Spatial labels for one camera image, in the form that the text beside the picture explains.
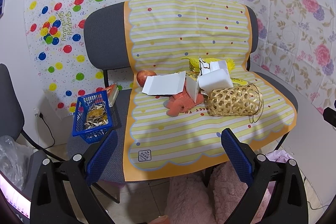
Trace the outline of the woven bamboo basket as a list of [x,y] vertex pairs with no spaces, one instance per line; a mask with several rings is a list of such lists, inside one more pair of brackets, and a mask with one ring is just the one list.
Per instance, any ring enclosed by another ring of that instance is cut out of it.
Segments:
[[264,109],[264,98],[255,84],[212,90],[205,100],[211,116],[255,116]]

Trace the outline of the white foam block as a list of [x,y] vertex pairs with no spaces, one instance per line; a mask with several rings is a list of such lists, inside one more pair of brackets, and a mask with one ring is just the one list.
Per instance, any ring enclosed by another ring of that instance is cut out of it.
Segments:
[[226,61],[220,60],[207,63],[200,60],[199,64],[198,85],[203,91],[209,93],[212,90],[233,87]]

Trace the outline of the white cardboard piece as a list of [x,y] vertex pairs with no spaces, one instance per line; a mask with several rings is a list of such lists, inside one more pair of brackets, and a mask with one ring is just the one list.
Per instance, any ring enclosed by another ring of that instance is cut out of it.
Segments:
[[199,84],[190,76],[186,76],[186,91],[191,99],[196,102],[199,94]]

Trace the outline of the yellow foam fruit net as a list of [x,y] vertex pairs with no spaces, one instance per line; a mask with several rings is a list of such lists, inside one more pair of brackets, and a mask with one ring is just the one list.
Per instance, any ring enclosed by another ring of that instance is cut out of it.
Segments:
[[183,57],[182,59],[189,61],[189,71],[187,72],[189,76],[197,76],[199,73],[206,74],[221,68],[230,73],[236,67],[233,59],[221,60],[213,57],[204,59],[200,57]]

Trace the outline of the white cardboard sheet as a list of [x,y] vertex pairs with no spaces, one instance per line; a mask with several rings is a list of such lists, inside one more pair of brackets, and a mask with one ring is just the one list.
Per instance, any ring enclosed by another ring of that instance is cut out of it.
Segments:
[[183,91],[186,72],[148,76],[142,92],[149,96],[172,96]]

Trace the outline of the pink bag trash bin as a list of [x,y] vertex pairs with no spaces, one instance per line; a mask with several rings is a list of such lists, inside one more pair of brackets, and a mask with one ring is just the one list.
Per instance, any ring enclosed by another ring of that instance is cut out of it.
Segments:
[[283,149],[274,150],[272,152],[267,153],[265,156],[270,161],[280,162],[280,163],[286,163],[287,161],[294,159]]

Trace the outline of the clear plastic bag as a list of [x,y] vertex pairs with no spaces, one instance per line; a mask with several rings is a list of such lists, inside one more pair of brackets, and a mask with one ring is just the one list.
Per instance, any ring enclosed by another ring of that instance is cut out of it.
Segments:
[[22,190],[29,172],[29,162],[34,152],[33,148],[21,145],[11,136],[5,135],[1,136],[0,150],[1,172],[18,189]]

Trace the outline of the pink fluffy rug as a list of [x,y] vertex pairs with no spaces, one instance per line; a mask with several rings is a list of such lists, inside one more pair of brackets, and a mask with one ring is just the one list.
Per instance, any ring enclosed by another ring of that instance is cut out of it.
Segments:
[[165,215],[171,223],[224,223],[248,186],[227,161],[215,167],[209,186],[196,172],[170,179]]

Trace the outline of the blue plastic basket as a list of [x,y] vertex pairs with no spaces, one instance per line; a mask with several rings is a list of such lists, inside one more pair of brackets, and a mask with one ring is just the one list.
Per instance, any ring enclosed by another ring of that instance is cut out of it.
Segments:
[[92,144],[100,141],[112,127],[113,120],[105,90],[77,99],[72,136],[79,136],[86,143]]

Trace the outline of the stack of books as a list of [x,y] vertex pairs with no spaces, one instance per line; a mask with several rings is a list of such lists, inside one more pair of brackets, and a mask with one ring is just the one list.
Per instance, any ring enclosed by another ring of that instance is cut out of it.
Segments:
[[107,88],[102,89],[101,94],[106,107],[113,107],[119,94],[119,88],[117,84],[112,84]]

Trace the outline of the red apple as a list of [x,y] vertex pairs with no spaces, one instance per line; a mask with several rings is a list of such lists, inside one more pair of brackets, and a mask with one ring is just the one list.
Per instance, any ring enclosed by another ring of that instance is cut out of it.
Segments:
[[146,79],[150,76],[156,76],[157,74],[154,71],[142,70],[137,73],[137,82],[140,87],[143,88]]

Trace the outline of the dark grey chair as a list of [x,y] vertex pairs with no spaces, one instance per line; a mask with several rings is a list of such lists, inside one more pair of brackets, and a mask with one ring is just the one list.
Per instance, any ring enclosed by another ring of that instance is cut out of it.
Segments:
[[[125,32],[123,23],[123,5],[124,2],[99,9],[86,19],[84,24],[84,40],[88,59],[94,67],[98,69],[126,69],[130,67],[129,59],[126,53]],[[255,12],[247,6],[249,17],[252,23],[252,53],[256,51],[258,44],[258,24]],[[108,72],[103,70],[104,77],[108,77]],[[273,84],[281,95],[284,95],[298,110],[298,102],[295,96],[282,84],[261,72],[256,72],[262,80],[267,80]],[[117,136],[114,138],[113,145],[116,147],[110,157],[103,158],[106,162],[105,169],[100,174],[100,180],[108,183],[110,186],[119,186],[120,188],[127,184],[123,175],[123,147],[125,137],[126,116],[129,110],[131,89],[124,89],[110,109],[113,119],[113,126]],[[87,144],[81,137],[70,137],[68,139],[68,156],[71,157],[77,153],[84,153],[97,143]]]

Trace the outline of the floral pattern plastic sheet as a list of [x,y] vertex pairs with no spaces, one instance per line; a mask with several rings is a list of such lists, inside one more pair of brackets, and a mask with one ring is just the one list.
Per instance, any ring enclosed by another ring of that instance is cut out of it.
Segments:
[[335,103],[335,0],[244,0],[259,28],[252,61],[318,111]]

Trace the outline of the yellow striped plastic cover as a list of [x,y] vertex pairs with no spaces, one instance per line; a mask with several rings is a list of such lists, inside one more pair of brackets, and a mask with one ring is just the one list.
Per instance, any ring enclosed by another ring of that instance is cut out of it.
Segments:
[[227,160],[221,132],[230,128],[259,149],[290,132],[293,104],[269,81],[246,69],[252,21],[246,6],[220,0],[137,0],[124,5],[127,54],[134,73],[184,72],[190,58],[231,58],[232,77],[258,87],[261,115],[213,117],[201,104],[176,117],[167,115],[165,96],[144,94],[133,84],[126,119],[123,174],[127,182],[193,173]]

